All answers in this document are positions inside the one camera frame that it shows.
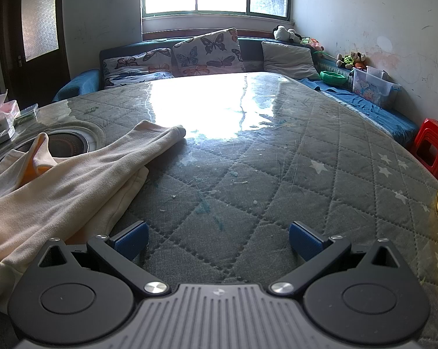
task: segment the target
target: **panda stuffed toy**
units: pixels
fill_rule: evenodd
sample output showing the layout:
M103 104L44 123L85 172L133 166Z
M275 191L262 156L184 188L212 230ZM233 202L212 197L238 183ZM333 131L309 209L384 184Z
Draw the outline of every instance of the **panda stuffed toy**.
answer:
M282 25L275 27L272 31L274 32L274 38L281 42L301 43L303 39L294 29L287 30Z

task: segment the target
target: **door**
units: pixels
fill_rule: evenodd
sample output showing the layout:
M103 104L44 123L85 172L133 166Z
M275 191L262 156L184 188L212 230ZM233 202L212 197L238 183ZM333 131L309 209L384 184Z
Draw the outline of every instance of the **door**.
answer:
M0 0L0 56L9 100L51 103L70 80L62 0Z

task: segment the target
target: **green bowl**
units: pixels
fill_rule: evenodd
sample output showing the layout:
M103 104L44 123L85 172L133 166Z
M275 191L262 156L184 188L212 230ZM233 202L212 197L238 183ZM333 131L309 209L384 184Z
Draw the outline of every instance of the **green bowl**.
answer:
M347 76L335 72L321 71L319 75L322 81L332 86L342 86L348 80Z

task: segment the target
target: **gray pillow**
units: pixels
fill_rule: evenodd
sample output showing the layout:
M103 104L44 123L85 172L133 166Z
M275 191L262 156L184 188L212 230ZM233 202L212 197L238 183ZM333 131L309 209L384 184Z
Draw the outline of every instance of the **gray pillow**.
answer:
M262 42L264 70L292 79L321 80L314 68L309 48L274 42Z

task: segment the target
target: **beige towel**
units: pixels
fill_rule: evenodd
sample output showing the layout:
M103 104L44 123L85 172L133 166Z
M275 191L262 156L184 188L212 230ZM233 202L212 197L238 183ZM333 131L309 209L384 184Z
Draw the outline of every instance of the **beige towel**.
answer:
M24 154L0 163L0 311L50 237L84 243L108 234L143 186L144 166L185 136L181 126L140 122L100 150L53 158L40 134Z

